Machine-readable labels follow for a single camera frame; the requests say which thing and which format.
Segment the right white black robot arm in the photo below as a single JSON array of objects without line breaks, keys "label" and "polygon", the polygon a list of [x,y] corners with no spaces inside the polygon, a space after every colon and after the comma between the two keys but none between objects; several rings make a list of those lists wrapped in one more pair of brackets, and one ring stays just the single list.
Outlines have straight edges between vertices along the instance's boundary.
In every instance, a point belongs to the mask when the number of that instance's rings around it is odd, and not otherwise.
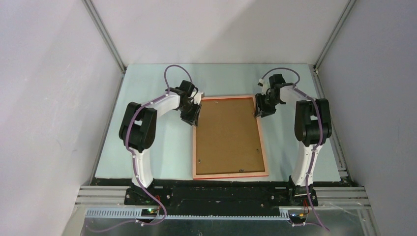
[{"label": "right white black robot arm", "polygon": [[286,199],[291,205],[298,206],[313,193],[318,154],[332,135],[329,102],[307,95],[296,84],[287,83],[282,74],[274,74],[267,80],[260,78],[258,86],[262,91],[255,95],[256,118],[273,115],[277,105],[290,104],[295,109],[298,159],[288,180]]}]

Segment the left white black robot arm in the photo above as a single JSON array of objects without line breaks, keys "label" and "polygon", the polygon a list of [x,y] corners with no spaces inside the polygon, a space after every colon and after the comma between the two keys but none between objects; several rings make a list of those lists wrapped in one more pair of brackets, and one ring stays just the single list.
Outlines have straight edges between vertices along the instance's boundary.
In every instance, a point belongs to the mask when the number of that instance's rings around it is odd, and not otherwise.
[{"label": "left white black robot arm", "polygon": [[142,204],[149,205],[155,200],[155,191],[149,186],[154,180],[150,147],[155,140],[157,119],[171,110],[180,111],[180,119],[196,127],[204,96],[192,82],[184,80],[180,86],[168,87],[164,94],[145,104],[130,102],[127,105],[119,138],[132,156],[132,184],[140,187],[136,198]]}]

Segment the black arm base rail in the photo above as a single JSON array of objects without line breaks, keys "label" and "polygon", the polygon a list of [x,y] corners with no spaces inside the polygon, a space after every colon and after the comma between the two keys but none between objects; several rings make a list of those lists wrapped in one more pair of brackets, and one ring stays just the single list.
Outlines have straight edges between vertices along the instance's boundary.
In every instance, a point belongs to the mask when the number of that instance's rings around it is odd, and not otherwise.
[{"label": "black arm base rail", "polygon": [[311,197],[288,199],[288,182],[215,181],[155,179],[147,188],[155,201],[130,179],[95,178],[93,186],[127,186],[124,204],[149,206],[146,213],[197,216],[273,216],[281,207],[318,206],[315,190]]}]

